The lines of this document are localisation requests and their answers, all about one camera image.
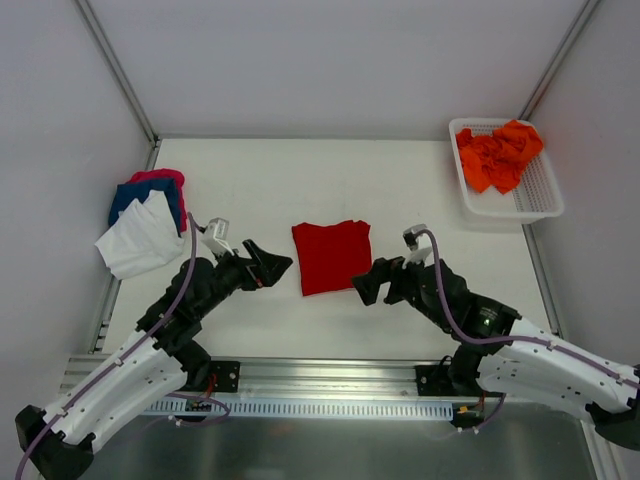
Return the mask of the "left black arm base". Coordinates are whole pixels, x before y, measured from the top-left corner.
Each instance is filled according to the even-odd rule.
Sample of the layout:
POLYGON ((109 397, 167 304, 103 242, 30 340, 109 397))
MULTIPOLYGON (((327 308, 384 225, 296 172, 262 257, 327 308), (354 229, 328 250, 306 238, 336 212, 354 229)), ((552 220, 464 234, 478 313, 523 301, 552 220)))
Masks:
POLYGON ((181 391, 200 393, 236 393, 241 363, 214 359, 203 347, 192 341, 179 350, 175 358, 187 373, 181 391))

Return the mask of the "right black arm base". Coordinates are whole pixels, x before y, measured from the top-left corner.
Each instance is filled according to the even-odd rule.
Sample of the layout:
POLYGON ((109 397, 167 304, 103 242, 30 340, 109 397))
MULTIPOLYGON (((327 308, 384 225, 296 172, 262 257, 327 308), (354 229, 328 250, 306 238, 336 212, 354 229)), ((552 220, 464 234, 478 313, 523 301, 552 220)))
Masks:
POLYGON ((414 366, 419 396, 499 397, 501 393, 483 389, 479 383, 479 365, 483 356, 460 346, 453 355, 445 355, 435 364, 414 366))

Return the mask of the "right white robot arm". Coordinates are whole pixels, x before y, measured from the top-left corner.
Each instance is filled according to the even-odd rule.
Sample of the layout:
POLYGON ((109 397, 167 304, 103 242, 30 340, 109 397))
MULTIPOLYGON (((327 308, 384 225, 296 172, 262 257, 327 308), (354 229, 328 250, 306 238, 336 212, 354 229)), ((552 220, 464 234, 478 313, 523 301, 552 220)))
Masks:
POLYGON ((461 396, 513 395, 568 413, 604 439, 639 448, 639 370, 556 338, 514 308, 470 291, 444 262, 378 259, 352 283, 365 305, 382 285, 388 305, 406 302, 459 346, 435 384, 461 396))

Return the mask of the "red t shirt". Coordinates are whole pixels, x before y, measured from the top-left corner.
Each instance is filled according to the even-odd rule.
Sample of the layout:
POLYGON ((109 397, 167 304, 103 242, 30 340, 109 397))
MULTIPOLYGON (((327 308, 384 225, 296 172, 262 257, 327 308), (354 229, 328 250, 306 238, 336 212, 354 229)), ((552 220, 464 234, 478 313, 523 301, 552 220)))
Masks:
POLYGON ((302 295, 351 289, 352 278, 367 273, 372 265, 370 230, 362 220, 293 226, 302 295))

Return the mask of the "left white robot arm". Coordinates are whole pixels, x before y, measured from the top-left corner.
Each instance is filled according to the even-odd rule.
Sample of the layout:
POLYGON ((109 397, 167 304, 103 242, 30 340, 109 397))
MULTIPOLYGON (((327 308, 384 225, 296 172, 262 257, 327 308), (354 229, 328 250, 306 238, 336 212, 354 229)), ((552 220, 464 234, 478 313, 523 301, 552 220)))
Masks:
POLYGON ((194 339, 202 320, 238 290, 276 285, 293 263, 252 240, 243 245, 246 257, 234 250, 213 260, 192 255, 100 366, 49 405, 28 405, 16 415, 24 452, 17 478, 32 463, 45 479, 78 479, 95 454, 152 403, 206 384, 211 356, 194 339))

